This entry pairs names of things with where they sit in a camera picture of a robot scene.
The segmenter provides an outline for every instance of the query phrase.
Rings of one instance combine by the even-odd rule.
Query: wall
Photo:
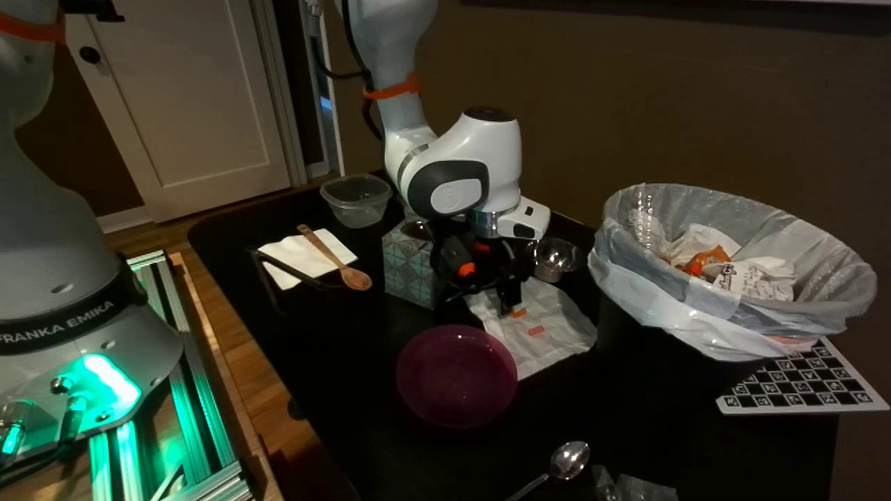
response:
[[[125,171],[69,51],[55,51],[53,96],[44,111],[21,128],[18,138],[25,154],[55,184],[87,198],[99,218],[143,206],[135,179]]]
[[[839,345],[891,398],[891,22],[839,25],[440,7],[419,74],[442,131],[470,103],[518,111],[526,186],[596,223],[636,182],[718,186],[857,248],[880,299]],[[349,166],[380,149],[342,83]],[[888,498],[891,419],[845,419],[835,498]]]

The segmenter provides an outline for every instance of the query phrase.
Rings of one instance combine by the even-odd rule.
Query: pink bowl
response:
[[[518,369],[483,330],[435,327],[401,351],[395,385],[420,420],[440,430],[479,430],[512,405]]]

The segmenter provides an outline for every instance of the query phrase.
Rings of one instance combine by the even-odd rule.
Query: paper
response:
[[[342,264],[351,264],[357,262],[357,255],[349,250],[331,232],[325,228],[317,228],[314,232],[317,241],[324,241],[334,257],[342,262]],[[325,255],[320,255],[317,248],[313,248],[313,242],[303,238],[303,234],[296,234],[296,238],[285,238],[280,242],[268,242],[259,248],[261,255],[317,280],[317,275],[325,275],[331,270],[337,270],[337,264],[331,260],[325,260]],[[261,264],[270,280],[275,281],[280,291],[292,291],[300,285],[300,280],[280,270],[275,264]]]
[[[483,321],[518,366],[518,380],[529,380],[575,353],[591,351],[596,327],[558,287],[529,280],[520,285],[523,303],[512,316],[498,316],[493,292],[467,296],[467,310]]]
[[[733,292],[736,299],[793,302],[793,264],[777,257],[736,260],[742,246],[714,225],[687,225],[674,242],[667,241],[661,218],[643,210],[629,213],[629,223],[643,248],[667,260],[671,267],[687,270],[696,280]]]

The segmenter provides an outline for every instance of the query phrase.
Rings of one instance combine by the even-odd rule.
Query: small bowl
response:
[[[579,270],[579,246],[543,238],[538,246],[529,248],[534,280],[558,285],[566,273]]]
[[[346,228],[367,228],[381,223],[394,186],[376,177],[346,177],[320,186],[337,223]]]
[[[509,351],[473,327],[420,333],[398,356],[401,402],[435,430],[483,430],[501,419],[518,392]]]

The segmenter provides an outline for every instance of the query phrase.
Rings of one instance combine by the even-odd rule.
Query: spoon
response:
[[[346,287],[359,291],[359,292],[364,292],[364,291],[374,287],[374,281],[371,281],[371,275],[367,275],[364,270],[357,270],[357,267],[342,264],[342,262],[334,257],[334,250],[331,250],[313,228],[307,228],[307,225],[298,225],[298,228],[300,228],[300,234],[313,242],[313,248],[317,248],[325,260],[334,262],[334,267],[337,267],[337,273],[339,273],[339,281],[342,281]]]
[[[543,488],[548,479],[559,479],[559,483],[572,483],[576,479],[591,459],[591,445],[582,440],[575,442],[562,442],[551,459],[548,459],[548,472],[534,477],[529,484],[523,484],[518,493],[512,493],[508,501],[520,501],[526,498],[532,491]]]

